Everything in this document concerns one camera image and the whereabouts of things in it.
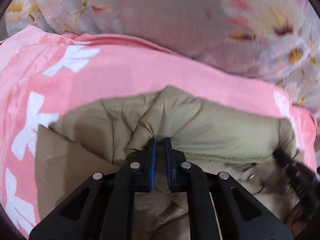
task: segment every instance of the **floral fabric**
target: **floral fabric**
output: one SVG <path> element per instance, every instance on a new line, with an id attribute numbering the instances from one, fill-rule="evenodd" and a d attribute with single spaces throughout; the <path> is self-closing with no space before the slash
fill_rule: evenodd
<path id="1" fill-rule="evenodd" d="M 320 118 L 320 19 L 308 0 L 14 0 L 9 35 L 116 33 L 277 84 Z"/>

